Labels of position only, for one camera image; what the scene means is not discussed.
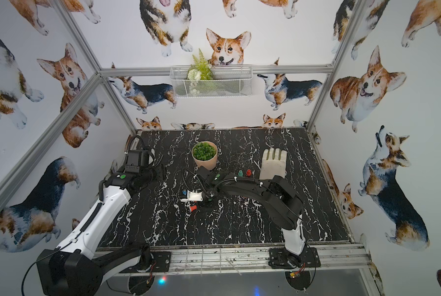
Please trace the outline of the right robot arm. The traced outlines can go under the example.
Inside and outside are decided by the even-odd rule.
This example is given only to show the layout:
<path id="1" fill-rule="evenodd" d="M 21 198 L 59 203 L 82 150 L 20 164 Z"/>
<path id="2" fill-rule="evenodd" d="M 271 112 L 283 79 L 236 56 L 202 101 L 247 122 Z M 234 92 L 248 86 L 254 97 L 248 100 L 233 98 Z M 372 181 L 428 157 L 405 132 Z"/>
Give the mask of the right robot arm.
<path id="1" fill-rule="evenodd" d="M 304 202 L 283 177 L 275 175 L 270 180 L 242 177 L 224 171 L 209 171 L 203 166 L 193 174 L 199 182 L 204 200 L 217 196 L 241 196 L 254 200 L 265 208 L 272 222 L 281 228 L 284 251 L 268 262 L 273 269 L 305 268 L 301 258 L 306 246 L 303 230 Z"/>

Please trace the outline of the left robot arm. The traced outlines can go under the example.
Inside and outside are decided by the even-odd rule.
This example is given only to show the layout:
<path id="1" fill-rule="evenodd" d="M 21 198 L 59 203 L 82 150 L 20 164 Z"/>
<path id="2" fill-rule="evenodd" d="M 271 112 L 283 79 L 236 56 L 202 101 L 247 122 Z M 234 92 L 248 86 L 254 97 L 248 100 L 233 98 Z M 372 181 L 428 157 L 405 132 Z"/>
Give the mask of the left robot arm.
<path id="1" fill-rule="evenodd" d="M 145 242 L 132 242 L 108 254 L 95 253 L 104 233 L 132 196 L 166 178 L 166 168 L 139 135 L 130 138 L 124 164 L 98 185 L 98 200 L 82 223 L 55 250 L 36 260 L 46 296 L 94 296 L 102 283 L 135 265 L 150 269 L 153 257 Z"/>

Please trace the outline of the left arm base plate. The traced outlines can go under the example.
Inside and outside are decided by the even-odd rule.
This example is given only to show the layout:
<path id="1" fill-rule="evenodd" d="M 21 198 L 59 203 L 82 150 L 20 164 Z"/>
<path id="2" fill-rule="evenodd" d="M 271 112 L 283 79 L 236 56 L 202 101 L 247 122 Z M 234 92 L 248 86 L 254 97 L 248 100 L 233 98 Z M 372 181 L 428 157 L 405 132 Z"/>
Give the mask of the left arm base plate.
<path id="1" fill-rule="evenodd" d="M 164 273 L 168 272 L 171 263 L 171 252 L 151 252 L 143 254 L 139 262 L 121 271 L 121 274 L 129 273 Z"/>

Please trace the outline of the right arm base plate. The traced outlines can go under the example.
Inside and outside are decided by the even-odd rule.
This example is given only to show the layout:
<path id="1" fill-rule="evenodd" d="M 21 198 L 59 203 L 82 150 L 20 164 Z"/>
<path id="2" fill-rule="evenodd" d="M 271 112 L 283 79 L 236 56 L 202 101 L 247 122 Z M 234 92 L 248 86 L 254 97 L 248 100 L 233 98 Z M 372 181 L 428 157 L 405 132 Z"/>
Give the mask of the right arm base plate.
<path id="1" fill-rule="evenodd" d="M 300 255 L 283 249 L 268 250 L 268 265 L 272 269 L 293 270 L 297 268 L 318 268 L 321 266 L 316 248 L 306 247 Z"/>

